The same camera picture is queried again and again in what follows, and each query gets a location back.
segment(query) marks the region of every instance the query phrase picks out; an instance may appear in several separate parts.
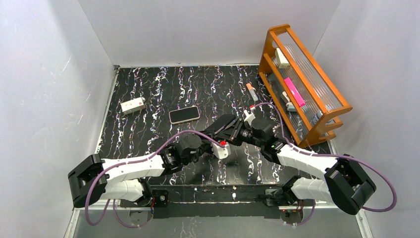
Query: pink box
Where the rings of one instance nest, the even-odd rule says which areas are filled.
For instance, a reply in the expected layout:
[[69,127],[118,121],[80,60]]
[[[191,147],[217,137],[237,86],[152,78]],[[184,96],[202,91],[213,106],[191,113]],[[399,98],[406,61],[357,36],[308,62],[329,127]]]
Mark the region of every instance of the pink box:
[[299,94],[298,90],[296,89],[295,85],[292,83],[292,80],[290,78],[285,78],[284,82],[286,83],[286,86],[289,88],[290,92],[292,92],[293,97],[295,98],[296,102],[298,103],[299,107],[302,107],[305,105],[305,101],[303,101],[303,98]]

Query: white box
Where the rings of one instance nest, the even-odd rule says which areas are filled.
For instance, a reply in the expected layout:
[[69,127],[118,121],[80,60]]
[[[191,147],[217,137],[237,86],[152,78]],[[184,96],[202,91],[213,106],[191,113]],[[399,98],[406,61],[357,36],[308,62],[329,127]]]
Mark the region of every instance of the white box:
[[146,108],[144,101],[144,98],[136,98],[128,102],[121,103],[122,112],[124,115],[127,115],[136,111],[141,111]]

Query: wooden rack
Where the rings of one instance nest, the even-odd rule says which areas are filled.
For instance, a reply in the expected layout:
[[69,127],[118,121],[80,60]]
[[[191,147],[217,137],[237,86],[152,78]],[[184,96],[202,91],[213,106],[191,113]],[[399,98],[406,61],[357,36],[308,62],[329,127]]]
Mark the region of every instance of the wooden rack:
[[[273,59],[276,48],[280,48],[290,68],[275,66]],[[352,109],[288,24],[268,30],[258,73],[301,148],[334,138],[332,130],[343,125],[338,116]],[[304,106],[298,106],[287,88],[284,82],[287,77],[305,100]],[[297,112],[286,110],[285,103],[280,99],[283,91]],[[322,112],[322,116],[313,124],[312,118],[318,111]]]

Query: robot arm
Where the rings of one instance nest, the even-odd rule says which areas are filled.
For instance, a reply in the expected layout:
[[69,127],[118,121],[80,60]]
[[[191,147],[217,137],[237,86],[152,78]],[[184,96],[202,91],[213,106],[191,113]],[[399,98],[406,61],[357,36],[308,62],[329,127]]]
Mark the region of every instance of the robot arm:
[[270,198],[279,205],[293,204],[297,200],[315,199],[335,203],[343,211],[355,215],[376,190],[375,184],[356,162],[333,157],[313,157],[313,152],[299,153],[284,140],[273,134],[266,121],[255,120],[246,112],[245,120],[234,115],[222,115],[201,133],[218,141],[217,146],[204,137],[187,134],[169,144],[158,154],[142,163],[130,164],[150,155],[128,159],[100,159],[94,154],[81,162],[69,175],[69,183],[75,207],[83,207],[87,192],[95,177],[103,170],[121,162],[127,162],[109,170],[96,184],[90,204],[99,199],[125,199],[139,201],[150,196],[143,177],[158,177],[178,172],[183,166],[197,162],[204,153],[213,153],[219,159],[230,154],[230,145],[243,142],[260,147],[261,154],[270,162],[302,170],[317,179],[291,178]]

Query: smartphone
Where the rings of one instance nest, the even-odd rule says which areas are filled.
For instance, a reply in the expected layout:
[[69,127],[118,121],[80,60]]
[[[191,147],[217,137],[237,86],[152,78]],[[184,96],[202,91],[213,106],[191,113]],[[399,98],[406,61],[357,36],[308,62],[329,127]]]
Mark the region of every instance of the smartphone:
[[200,118],[200,112],[196,106],[182,108],[169,112],[169,121],[171,124],[178,124]]

